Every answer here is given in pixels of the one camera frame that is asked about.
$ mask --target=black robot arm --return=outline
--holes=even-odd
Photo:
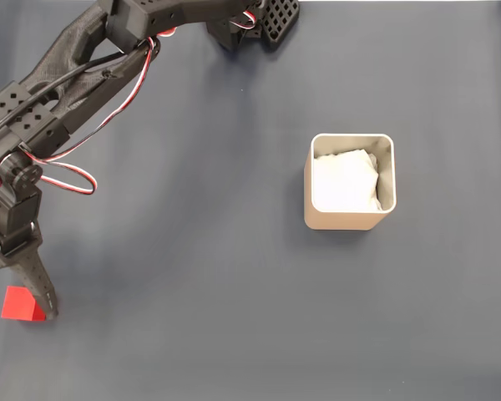
[[[251,9],[262,14],[271,1],[98,0],[61,32],[25,79],[0,91],[0,268],[10,267],[21,277],[47,319],[57,316],[58,303],[38,255],[41,190],[36,184],[43,169],[32,156],[54,155],[141,73],[146,58],[158,55],[157,33],[185,23],[222,25]],[[231,28],[227,34],[239,31]],[[105,39],[122,53],[91,61]],[[49,108],[51,100],[57,103]]]

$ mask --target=white tissue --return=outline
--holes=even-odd
[[[314,160],[314,205],[321,211],[381,211],[377,158],[365,150]]]

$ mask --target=red block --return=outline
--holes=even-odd
[[[26,287],[8,286],[3,301],[2,319],[41,322],[46,316]]]

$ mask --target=gray mat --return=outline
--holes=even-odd
[[[2,0],[0,87],[87,6]],[[395,140],[373,231],[306,228],[321,132]],[[235,57],[180,28],[70,160],[100,188],[44,187],[61,314],[0,319],[0,401],[501,400],[501,4],[305,3]]]

